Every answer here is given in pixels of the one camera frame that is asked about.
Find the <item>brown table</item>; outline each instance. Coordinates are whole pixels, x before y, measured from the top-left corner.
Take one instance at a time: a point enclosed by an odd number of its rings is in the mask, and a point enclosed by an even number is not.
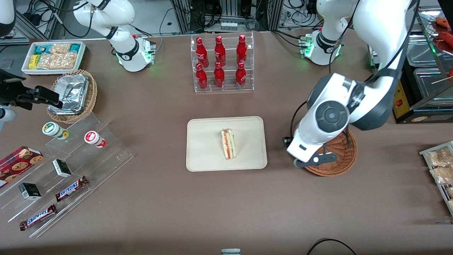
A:
[[[294,110],[327,67],[300,58],[271,33],[255,33],[255,91],[195,94],[189,36],[165,38],[157,63],[126,72],[106,40],[86,41],[84,63],[96,79],[95,112],[136,156],[37,239],[0,220],[0,254],[305,254],[316,240],[340,239],[358,254],[451,254],[453,226],[418,151],[450,140],[451,124],[352,128],[359,153],[339,177],[293,166],[281,148]],[[370,75],[366,45],[350,31],[335,72]],[[55,77],[27,77],[50,86]],[[49,140],[44,105],[17,109],[0,132],[0,157]],[[268,165],[262,170],[189,172],[186,125],[194,118],[260,116]],[[313,254],[347,254],[322,244]]]

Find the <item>wicker basket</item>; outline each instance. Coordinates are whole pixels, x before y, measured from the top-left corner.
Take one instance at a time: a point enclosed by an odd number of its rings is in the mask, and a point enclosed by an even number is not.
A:
[[[351,130],[348,130],[350,146],[347,145],[346,135],[342,132],[334,139],[327,142],[328,152],[333,152],[338,156],[337,161],[325,163],[319,166],[306,167],[306,169],[314,174],[332,177],[346,173],[356,162],[357,159],[357,143]]]
[[[94,105],[96,103],[96,96],[97,96],[96,81],[94,80],[93,76],[85,70],[77,70],[74,72],[67,73],[65,75],[76,75],[76,74],[86,75],[90,79],[90,83],[88,85],[88,91],[87,91],[87,98],[85,99],[85,105],[83,106],[84,110],[79,115],[56,115],[56,114],[49,112],[49,110],[47,110],[47,114],[54,121],[63,122],[66,124],[72,124],[72,123],[76,122],[77,120],[83,118],[85,115],[89,114],[91,111],[93,111]],[[56,84],[57,84],[57,81],[55,81],[53,83],[52,90],[55,89]]]

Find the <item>red cookie box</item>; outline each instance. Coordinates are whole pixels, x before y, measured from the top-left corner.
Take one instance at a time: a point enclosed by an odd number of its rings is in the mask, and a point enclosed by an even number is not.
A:
[[[40,151],[21,146],[0,160],[0,188],[44,159]]]

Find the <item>snickers bar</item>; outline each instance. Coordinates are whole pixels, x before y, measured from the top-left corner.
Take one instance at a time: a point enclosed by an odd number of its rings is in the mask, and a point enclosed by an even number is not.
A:
[[[55,197],[57,198],[57,202],[60,202],[61,200],[63,200],[63,198],[69,196],[74,191],[78,190],[80,187],[82,187],[83,185],[85,185],[87,183],[88,183],[88,181],[85,178],[85,176],[78,179],[75,183],[71,184],[71,186],[67,187],[62,192],[55,195]]]
[[[56,214],[56,213],[57,213],[57,208],[55,207],[54,204],[52,204],[46,210],[38,213],[37,215],[33,216],[32,218],[29,218],[27,221],[21,222],[19,225],[20,231],[24,231],[24,230],[28,229],[29,227],[31,227],[36,222],[41,221],[45,217],[47,217],[51,214]]]

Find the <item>red bottle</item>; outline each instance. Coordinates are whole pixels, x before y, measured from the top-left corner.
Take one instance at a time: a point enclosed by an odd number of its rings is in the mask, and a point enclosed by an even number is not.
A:
[[[198,86],[201,90],[207,90],[207,76],[203,70],[203,66],[200,63],[197,63],[196,68],[197,72],[195,73],[195,76],[197,77]]]
[[[247,72],[244,70],[244,62],[237,65],[236,70],[236,88],[242,89],[246,86]]]
[[[201,39],[201,37],[197,37],[196,42],[198,62],[201,63],[204,68],[207,68],[209,66],[209,60],[207,59],[207,50],[203,45],[203,39]]]
[[[216,47],[214,49],[216,54],[216,61],[220,62],[222,66],[227,64],[227,55],[225,54],[225,46],[222,43],[222,37],[216,36]]]
[[[216,86],[218,88],[223,88],[225,83],[225,72],[222,69],[222,64],[216,62],[216,69],[214,70],[214,78],[216,79]]]
[[[239,64],[240,62],[246,62],[247,60],[247,45],[246,45],[246,36],[241,34],[239,36],[239,43],[237,44],[236,48],[236,62]]]

